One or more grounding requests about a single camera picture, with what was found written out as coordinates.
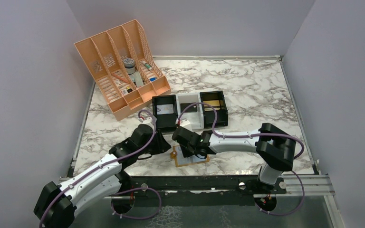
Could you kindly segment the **light blue card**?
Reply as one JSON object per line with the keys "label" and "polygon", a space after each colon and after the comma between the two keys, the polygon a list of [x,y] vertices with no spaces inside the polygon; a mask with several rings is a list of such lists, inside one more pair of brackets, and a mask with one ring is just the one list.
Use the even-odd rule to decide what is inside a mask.
{"label": "light blue card", "polygon": [[197,164],[200,162],[208,162],[209,161],[209,156],[201,156],[201,155],[193,155],[191,157],[189,157],[190,163],[191,164]]}

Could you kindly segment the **tan leather card holder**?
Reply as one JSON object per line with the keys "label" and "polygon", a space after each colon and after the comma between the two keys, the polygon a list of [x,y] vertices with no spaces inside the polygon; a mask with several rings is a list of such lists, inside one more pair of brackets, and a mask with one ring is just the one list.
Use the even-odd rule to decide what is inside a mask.
{"label": "tan leather card holder", "polygon": [[183,156],[183,152],[182,152],[181,147],[179,145],[173,146],[173,151],[170,153],[170,157],[171,157],[171,159],[174,159],[176,167],[196,165],[196,164],[191,164],[190,163],[189,157],[184,157]]}

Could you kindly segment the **white silver card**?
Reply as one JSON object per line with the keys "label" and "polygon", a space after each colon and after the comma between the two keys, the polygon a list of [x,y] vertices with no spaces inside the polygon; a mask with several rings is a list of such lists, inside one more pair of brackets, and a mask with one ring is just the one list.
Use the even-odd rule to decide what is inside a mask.
{"label": "white silver card", "polygon": [[173,104],[160,104],[156,106],[156,113],[161,114],[173,114],[174,105]]}

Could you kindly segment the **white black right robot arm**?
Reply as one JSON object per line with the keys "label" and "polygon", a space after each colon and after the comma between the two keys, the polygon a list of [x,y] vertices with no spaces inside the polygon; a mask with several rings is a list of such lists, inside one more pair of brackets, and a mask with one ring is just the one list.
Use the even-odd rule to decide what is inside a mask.
{"label": "white black right robot arm", "polygon": [[234,133],[209,130],[197,134],[178,126],[172,140],[180,145],[187,156],[198,155],[202,158],[222,152],[257,153],[265,162],[259,171],[258,181],[268,186],[274,186],[282,173],[293,170],[296,145],[300,144],[301,152],[305,149],[300,139],[271,123],[263,123],[258,130]]}

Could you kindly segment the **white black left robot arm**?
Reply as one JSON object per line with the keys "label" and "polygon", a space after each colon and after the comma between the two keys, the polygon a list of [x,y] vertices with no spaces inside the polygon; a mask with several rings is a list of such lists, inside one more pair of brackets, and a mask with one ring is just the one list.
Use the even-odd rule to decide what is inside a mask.
{"label": "white black left robot arm", "polygon": [[143,154],[167,152],[171,145],[149,124],[140,124],[127,139],[79,175],[44,186],[33,210],[41,228],[68,228],[78,214],[109,195],[132,195],[141,190],[125,169]]}

